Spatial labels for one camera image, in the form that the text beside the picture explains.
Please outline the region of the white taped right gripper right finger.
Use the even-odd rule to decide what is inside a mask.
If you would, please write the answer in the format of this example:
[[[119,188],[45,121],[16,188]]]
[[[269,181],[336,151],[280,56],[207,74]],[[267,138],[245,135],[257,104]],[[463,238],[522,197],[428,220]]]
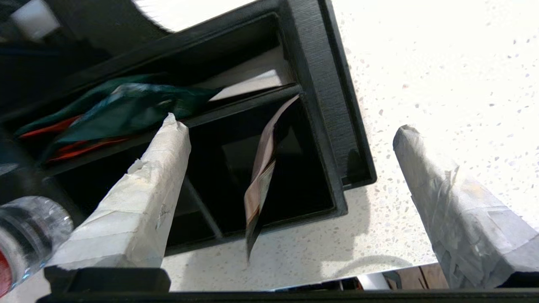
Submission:
[[[392,146],[450,288],[538,287],[537,230],[413,126]]]

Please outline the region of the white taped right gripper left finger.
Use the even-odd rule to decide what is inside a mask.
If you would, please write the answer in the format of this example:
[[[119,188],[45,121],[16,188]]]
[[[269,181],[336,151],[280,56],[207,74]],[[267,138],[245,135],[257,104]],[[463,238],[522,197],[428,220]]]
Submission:
[[[161,267],[191,151],[169,113],[148,148],[54,253],[52,293],[168,291]]]

